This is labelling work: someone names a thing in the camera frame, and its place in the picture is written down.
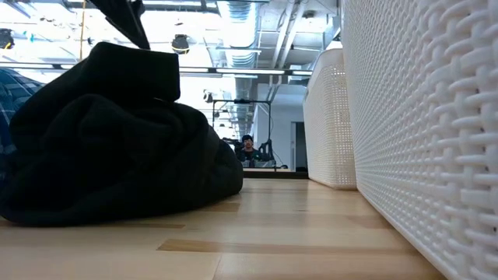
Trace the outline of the long ceiling light strip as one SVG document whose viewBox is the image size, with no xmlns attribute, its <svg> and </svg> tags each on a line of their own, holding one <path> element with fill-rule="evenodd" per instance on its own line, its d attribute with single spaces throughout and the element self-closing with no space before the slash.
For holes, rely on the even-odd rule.
<svg viewBox="0 0 498 280">
<path fill-rule="evenodd" d="M 196 68 L 180 67 L 182 73 L 200 74 L 241 74 L 241 75 L 291 75 L 291 76 L 311 76 L 309 70 L 292 69 L 262 69 L 262 68 Z"/>
</svg>

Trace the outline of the blue plaid shirt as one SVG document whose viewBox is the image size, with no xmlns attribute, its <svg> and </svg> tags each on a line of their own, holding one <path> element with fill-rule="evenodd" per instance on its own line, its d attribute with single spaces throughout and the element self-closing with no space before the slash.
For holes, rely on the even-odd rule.
<svg viewBox="0 0 498 280">
<path fill-rule="evenodd" d="M 0 68 L 0 184 L 5 181 L 6 158 L 16 148 L 12 143 L 9 124 L 16 111 L 40 88 L 43 83 Z"/>
</svg>

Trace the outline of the person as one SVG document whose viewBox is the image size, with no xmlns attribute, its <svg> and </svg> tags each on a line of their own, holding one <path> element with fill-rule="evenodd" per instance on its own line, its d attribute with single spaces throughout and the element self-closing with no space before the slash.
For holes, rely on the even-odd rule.
<svg viewBox="0 0 498 280">
<path fill-rule="evenodd" d="M 243 147 L 237 153 L 237 158 L 241 162 L 251 160 L 262 160 L 262 154 L 254 147 L 253 138 L 250 135 L 242 137 Z"/>
</svg>

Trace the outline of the white perforated plastic bin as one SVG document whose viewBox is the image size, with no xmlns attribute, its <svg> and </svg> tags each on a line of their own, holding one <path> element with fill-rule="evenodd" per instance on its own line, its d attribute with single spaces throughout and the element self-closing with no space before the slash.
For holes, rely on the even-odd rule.
<svg viewBox="0 0 498 280">
<path fill-rule="evenodd" d="M 307 168 L 311 180 L 339 190 L 356 189 L 356 171 L 343 51 L 317 59 L 303 98 Z"/>
<path fill-rule="evenodd" d="M 498 0 L 343 0 L 359 191 L 450 280 L 498 280 Z"/>
</svg>

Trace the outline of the silver spiral ventilation duct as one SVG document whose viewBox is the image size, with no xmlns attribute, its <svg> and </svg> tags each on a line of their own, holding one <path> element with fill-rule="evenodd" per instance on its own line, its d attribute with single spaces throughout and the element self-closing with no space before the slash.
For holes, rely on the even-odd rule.
<svg viewBox="0 0 498 280">
<path fill-rule="evenodd" d="M 257 53 L 258 4 L 242 1 L 218 1 L 223 21 L 223 44 L 227 68 L 255 68 Z"/>
</svg>

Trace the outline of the black garment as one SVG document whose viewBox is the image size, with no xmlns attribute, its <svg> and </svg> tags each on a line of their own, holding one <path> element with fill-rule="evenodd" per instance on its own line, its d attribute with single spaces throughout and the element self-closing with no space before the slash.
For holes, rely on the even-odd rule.
<svg viewBox="0 0 498 280">
<path fill-rule="evenodd" d="M 176 54 L 97 44 L 13 115 L 0 216 L 76 226 L 186 212 L 238 194 L 240 161 L 180 95 Z"/>
</svg>

